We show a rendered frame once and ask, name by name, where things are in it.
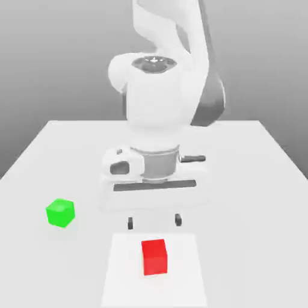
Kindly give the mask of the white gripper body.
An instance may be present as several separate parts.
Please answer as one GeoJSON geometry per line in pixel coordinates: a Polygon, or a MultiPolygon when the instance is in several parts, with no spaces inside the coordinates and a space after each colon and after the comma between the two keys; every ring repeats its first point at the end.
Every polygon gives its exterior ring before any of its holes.
{"type": "Polygon", "coordinates": [[[143,182],[100,177],[99,206],[110,212],[175,210],[203,205],[207,202],[208,172],[178,171],[165,182],[143,182]]]}

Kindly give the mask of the small red cube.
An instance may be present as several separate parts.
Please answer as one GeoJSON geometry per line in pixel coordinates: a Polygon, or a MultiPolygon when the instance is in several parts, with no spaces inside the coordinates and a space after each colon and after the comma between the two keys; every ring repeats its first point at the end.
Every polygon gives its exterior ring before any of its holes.
{"type": "Polygon", "coordinates": [[[144,275],[166,274],[168,271],[168,254],[164,239],[142,241],[141,248],[144,275]]]}

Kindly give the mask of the small green cube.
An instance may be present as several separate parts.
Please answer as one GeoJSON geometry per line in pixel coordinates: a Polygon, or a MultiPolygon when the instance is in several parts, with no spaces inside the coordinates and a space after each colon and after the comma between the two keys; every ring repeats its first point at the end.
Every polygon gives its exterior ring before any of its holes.
{"type": "Polygon", "coordinates": [[[65,199],[55,199],[46,207],[48,223],[65,228],[75,218],[74,202],[65,199]]]}

